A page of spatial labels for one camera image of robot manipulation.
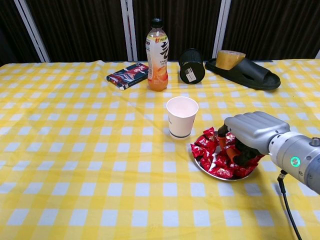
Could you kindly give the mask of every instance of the black bottle cap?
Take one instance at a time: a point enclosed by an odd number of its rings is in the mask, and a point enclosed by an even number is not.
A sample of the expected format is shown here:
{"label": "black bottle cap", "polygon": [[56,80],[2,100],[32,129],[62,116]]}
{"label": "black bottle cap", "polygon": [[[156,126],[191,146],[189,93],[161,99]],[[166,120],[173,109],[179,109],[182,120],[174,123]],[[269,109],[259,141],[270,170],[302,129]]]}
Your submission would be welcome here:
{"label": "black bottle cap", "polygon": [[164,21],[161,18],[154,18],[151,20],[151,27],[157,29],[164,26]]}

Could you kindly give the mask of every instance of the plate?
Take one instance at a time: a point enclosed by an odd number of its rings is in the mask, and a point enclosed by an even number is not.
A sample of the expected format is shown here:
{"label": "plate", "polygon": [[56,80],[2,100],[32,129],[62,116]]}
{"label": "plate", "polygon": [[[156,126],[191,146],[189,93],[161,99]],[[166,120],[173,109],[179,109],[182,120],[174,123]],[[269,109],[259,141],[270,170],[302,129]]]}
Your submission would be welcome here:
{"label": "plate", "polygon": [[[219,153],[220,150],[221,150],[220,147],[217,146],[216,149],[215,149],[215,153]],[[226,179],[226,178],[222,178],[222,177],[219,177],[219,176],[215,176],[215,175],[207,172],[206,170],[204,170],[204,169],[202,168],[202,166],[200,165],[200,162],[198,162],[196,158],[193,158],[193,163],[194,163],[202,172],[204,172],[205,174],[207,174],[207,175],[209,175],[209,176],[211,176],[211,177],[213,177],[213,178],[215,178],[215,179],[219,179],[219,180],[222,180],[222,181],[228,181],[228,182],[234,182],[234,181],[246,179],[247,177],[249,177],[249,176],[256,170],[256,169],[253,169],[252,172],[250,172],[247,176],[244,176],[244,177],[233,176],[233,177],[231,177],[231,178]]]}

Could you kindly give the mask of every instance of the white paper cup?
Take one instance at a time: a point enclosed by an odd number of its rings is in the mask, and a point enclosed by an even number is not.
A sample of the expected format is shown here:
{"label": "white paper cup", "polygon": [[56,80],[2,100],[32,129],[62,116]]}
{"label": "white paper cup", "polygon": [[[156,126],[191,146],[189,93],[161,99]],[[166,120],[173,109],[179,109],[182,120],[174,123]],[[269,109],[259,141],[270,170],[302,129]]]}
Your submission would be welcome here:
{"label": "white paper cup", "polygon": [[189,97],[177,96],[166,103],[170,135],[174,139],[185,139],[191,134],[196,114],[197,102]]}

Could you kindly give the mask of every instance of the slide sandal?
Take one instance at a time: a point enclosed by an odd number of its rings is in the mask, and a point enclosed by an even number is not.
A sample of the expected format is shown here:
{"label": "slide sandal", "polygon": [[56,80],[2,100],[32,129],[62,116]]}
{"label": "slide sandal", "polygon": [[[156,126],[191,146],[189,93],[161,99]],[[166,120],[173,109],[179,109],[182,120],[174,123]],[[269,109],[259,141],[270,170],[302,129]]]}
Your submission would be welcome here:
{"label": "slide sandal", "polygon": [[281,84],[277,75],[247,58],[230,70],[216,67],[216,58],[213,58],[205,63],[205,68],[225,79],[255,90],[273,90]]}

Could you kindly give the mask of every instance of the table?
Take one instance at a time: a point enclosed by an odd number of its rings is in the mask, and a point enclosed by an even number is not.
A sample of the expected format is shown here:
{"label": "table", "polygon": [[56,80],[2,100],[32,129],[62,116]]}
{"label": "table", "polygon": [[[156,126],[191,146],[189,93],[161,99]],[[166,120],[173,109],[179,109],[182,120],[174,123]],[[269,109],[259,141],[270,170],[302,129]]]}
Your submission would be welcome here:
{"label": "table", "polygon": [[[0,68],[0,239],[292,239],[264,157],[251,177],[200,172],[190,143],[224,118],[264,111],[307,136],[320,134],[320,60],[259,63],[279,75],[256,91],[206,70],[187,85],[168,63],[162,92],[125,91],[106,75],[129,62],[7,64]],[[199,104],[191,137],[169,136],[165,104]],[[320,197],[291,176],[288,201],[303,239],[317,239]]]}

